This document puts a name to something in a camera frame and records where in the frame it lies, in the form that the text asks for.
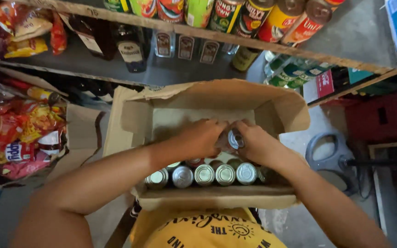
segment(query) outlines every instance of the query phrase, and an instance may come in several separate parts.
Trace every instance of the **concrete floor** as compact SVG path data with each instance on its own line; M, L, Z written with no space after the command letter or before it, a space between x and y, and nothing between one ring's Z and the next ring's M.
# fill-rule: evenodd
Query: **concrete floor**
M314 83L309 82L305 85L304 95L307 102L316 98ZM347 135L343 109L317 106L311 108L309 112L312 120L309 129L280 135L280 140L284 145L304 156L307 143L317 133L337 129ZM106 115L101 121L102 129L106 130L108 118L109 115ZM322 144L315 151L315 158L327 157L333 152L333 149L332 143ZM102 157L102 150L92 158L92 161L100 157ZM8 240L17 225L19 214L28 203L29 195L37 186L30 185L3 191L0 198L0 248L7 247ZM375 218L376 201L374 197L370 197L364 202L361 202L357 196L352 198L370 217ZM130 201L132 201L132 197L125 194L86 217L90 224L95 248L104 247ZM263 226L274 232L289 248L335 247L302 204L284 210L259 210L259 215Z

